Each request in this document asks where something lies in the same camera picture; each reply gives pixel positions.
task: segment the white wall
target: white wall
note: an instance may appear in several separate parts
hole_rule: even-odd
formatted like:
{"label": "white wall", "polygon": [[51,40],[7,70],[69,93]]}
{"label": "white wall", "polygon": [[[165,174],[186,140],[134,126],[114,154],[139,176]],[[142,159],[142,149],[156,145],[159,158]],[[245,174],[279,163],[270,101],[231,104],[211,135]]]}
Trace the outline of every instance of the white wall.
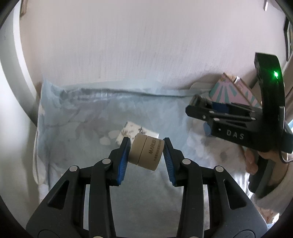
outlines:
{"label": "white wall", "polygon": [[19,1],[0,29],[0,61],[16,99],[37,124],[39,97],[23,56],[19,30],[20,6]]}
{"label": "white wall", "polygon": [[263,0],[29,0],[21,41],[35,85],[157,79],[186,88],[224,71],[250,82],[255,51],[283,67],[284,21]]}
{"label": "white wall", "polygon": [[25,227],[38,206],[38,188],[32,169],[36,126],[18,103],[3,71],[3,33],[1,29],[0,195],[12,215]]}

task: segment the jar lid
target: jar lid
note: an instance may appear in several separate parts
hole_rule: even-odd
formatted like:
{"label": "jar lid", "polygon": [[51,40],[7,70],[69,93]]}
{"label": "jar lid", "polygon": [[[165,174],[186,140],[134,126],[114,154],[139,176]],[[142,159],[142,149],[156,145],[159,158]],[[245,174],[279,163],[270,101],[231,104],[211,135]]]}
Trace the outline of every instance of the jar lid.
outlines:
{"label": "jar lid", "polygon": [[160,162],[164,144],[165,141],[148,136],[142,149],[138,166],[155,171]]}
{"label": "jar lid", "polygon": [[140,133],[136,134],[134,141],[131,145],[129,155],[128,155],[128,162],[138,165],[138,161],[142,153],[144,144],[147,140],[147,137],[148,137],[147,135],[143,135]]}

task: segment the finger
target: finger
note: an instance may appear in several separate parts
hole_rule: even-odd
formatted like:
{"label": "finger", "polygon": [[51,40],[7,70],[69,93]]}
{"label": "finger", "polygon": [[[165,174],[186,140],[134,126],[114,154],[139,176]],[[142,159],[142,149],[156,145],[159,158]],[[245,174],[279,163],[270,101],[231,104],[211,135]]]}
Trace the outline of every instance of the finger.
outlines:
{"label": "finger", "polygon": [[258,154],[264,158],[264,159],[271,159],[273,161],[275,160],[280,160],[279,158],[279,153],[277,151],[274,151],[274,150],[270,150],[269,152],[260,152],[258,151]]}
{"label": "finger", "polygon": [[255,174],[258,170],[257,164],[255,164],[255,163],[251,164],[248,160],[246,160],[245,166],[246,166],[246,171],[249,174]]}
{"label": "finger", "polygon": [[251,164],[255,163],[254,154],[249,148],[247,148],[247,150],[244,152],[244,155],[245,155],[246,160],[249,161],[249,163],[251,163]]}

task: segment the bed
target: bed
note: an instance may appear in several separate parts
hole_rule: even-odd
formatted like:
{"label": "bed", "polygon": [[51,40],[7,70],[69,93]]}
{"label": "bed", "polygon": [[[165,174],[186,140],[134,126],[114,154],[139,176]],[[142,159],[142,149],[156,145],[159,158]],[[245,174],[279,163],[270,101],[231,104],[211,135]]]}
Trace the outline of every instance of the bed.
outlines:
{"label": "bed", "polygon": [[[125,90],[78,85],[60,88],[45,80],[33,163],[40,202],[70,166],[88,167],[107,158],[118,147],[116,137],[127,121],[159,133],[161,139],[169,137],[175,149],[200,166],[222,165],[251,197],[241,147],[206,136],[203,121],[185,114],[185,107],[194,94],[208,96],[201,88]],[[88,229],[88,191],[89,188],[85,229]],[[205,229],[208,229],[206,187],[204,191]],[[125,180],[121,186],[111,187],[110,192],[118,236],[176,235],[183,189],[172,186],[163,158],[156,171],[128,163]]]}

